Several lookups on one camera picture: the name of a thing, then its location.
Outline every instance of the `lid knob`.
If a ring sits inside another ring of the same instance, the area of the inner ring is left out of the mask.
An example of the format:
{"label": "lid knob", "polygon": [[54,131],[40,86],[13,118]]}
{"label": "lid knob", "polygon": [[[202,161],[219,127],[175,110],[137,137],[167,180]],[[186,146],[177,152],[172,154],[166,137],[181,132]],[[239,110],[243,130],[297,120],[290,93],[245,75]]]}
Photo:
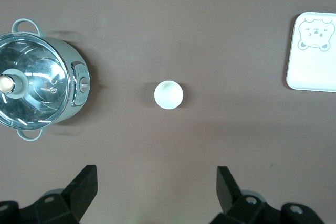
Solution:
{"label": "lid knob", "polygon": [[0,76],[0,93],[8,94],[11,93],[14,90],[14,80],[3,74]]}

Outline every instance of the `electric cooking pot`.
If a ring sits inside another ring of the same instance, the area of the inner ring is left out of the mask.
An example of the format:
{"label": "electric cooking pot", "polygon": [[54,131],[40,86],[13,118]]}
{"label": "electric cooking pot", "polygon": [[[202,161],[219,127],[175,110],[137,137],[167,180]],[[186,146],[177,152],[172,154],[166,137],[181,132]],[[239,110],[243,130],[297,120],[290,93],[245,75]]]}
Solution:
{"label": "electric cooking pot", "polygon": [[[32,23],[37,33],[18,31]],[[27,141],[47,126],[75,115],[85,104],[90,77],[82,56],[69,44],[46,37],[30,19],[0,36],[0,122]],[[24,130],[40,130],[28,137]]]}

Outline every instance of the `bear ear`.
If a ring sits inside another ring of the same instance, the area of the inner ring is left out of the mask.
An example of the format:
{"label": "bear ear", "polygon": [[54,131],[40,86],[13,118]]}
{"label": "bear ear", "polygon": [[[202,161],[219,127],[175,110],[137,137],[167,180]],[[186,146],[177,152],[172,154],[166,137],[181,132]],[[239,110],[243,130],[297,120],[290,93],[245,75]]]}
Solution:
{"label": "bear ear", "polygon": [[305,21],[307,21],[309,23],[313,22],[314,20],[315,20],[314,17],[307,17],[307,18],[305,18]]}
{"label": "bear ear", "polygon": [[329,24],[329,23],[332,22],[332,19],[331,18],[324,18],[322,21],[326,24]]}
{"label": "bear ear", "polygon": [[329,43],[329,42],[327,42],[327,43],[324,44],[323,46],[320,46],[320,50],[321,50],[322,52],[327,51],[329,48],[330,48],[330,43]]}
{"label": "bear ear", "polygon": [[308,48],[308,46],[307,46],[305,43],[303,43],[302,40],[299,41],[299,43],[298,43],[298,47],[299,47],[299,49],[301,49],[301,50],[306,50],[306,49]]}

